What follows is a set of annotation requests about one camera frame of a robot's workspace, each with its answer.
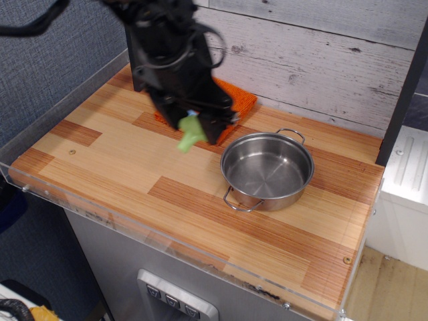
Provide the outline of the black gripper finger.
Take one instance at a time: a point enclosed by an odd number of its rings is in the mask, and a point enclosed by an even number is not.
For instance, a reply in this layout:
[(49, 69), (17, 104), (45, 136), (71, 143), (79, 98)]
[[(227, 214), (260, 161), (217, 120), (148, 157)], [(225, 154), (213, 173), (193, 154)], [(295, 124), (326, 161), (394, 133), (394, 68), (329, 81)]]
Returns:
[(189, 115), (188, 111), (193, 109), (178, 94), (153, 87), (148, 88), (148, 93), (156, 110), (166, 120), (167, 124), (175, 130), (179, 129), (179, 121), (187, 117)]
[(198, 115), (203, 132), (210, 144), (217, 144), (221, 134), (228, 126), (234, 125), (239, 120), (237, 112), (231, 108), (208, 109)]

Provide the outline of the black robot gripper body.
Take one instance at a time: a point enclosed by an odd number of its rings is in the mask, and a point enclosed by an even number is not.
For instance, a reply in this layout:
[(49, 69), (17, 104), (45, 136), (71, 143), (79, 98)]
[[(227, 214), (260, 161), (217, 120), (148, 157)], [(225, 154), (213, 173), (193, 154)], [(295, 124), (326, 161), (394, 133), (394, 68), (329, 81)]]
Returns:
[(193, 1), (105, 1), (134, 36), (146, 83), (196, 110), (227, 110), (232, 99), (211, 71), (225, 58), (221, 35), (194, 18)]

